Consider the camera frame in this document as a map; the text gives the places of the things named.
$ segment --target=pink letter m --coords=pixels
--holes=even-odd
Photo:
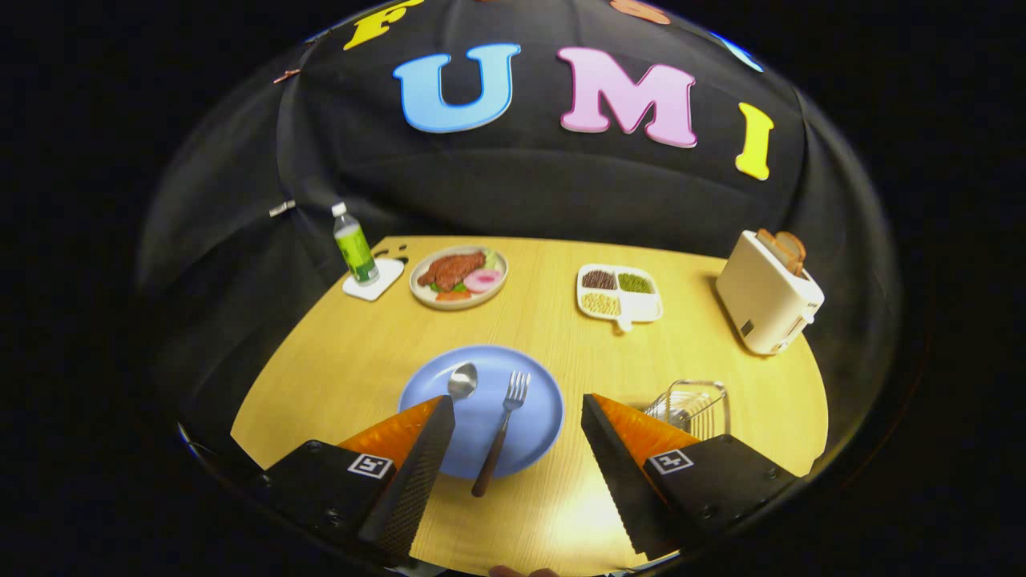
[[[574,71],[574,107],[559,123],[577,132],[603,132],[609,119],[599,111],[599,95],[605,97],[621,129],[637,129],[648,107],[653,120],[644,127],[648,138],[670,146],[692,148],[698,143],[692,131],[690,87],[695,77],[662,64],[654,65],[634,84],[613,56],[594,48],[562,48],[557,55]]]

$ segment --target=blue plate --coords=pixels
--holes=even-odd
[[[449,375],[464,361],[477,368],[477,389],[469,397],[453,402],[456,429],[441,472],[477,478],[502,424],[503,399],[513,371],[530,373],[530,386],[523,407],[510,416],[495,476],[513,474],[535,464],[552,449],[563,428],[563,394],[545,367],[520,351],[475,345],[435,357],[406,383],[399,397],[399,411],[448,394]]]

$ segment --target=yellow grains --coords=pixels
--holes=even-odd
[[[620,299],[599,293],[588,293],[581,297],[581,304],[584,308],[599,314],[620,314]]]

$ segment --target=bread slice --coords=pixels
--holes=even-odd
[[[797,236],[787,231],[778,232],[775,235],[768,230],[760,228],[755,235],[774,257],[784,265],[788,272],[795,276],[801,276],[804,269],[805,245]]]

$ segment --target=table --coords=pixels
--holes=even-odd
[[[422,305],[407,284],[412,267],[460,244],[503,253],[506,285],[463,311]],[[581,430],[585,393],[637,407],[677,379],[721,381],[738,438],[796,475],[823,453],[826,393],[808,344],[799,337],[778,356],[749,353],[715,295],[723,259],[506,237],[397,236],[374,252],[382,248],[410,259],[403,275],[372,303],[345,295],[344,278],[325,293],[256,378],[232,436],[268,468],[307,439],[340,443],[394,415],[410,376],[447,350],[496,344],[535,357],[562,390],[562,433],[534,466],[494,479],[484,498],[471,496],[472,480],[440,474],[410,550],[417,559],[478,575],[498,564],[596,575],[646,563],[631,548]],[[619,335],[614,322],[585,316],[575,291],[587,263],[648,271],[663,317]]]

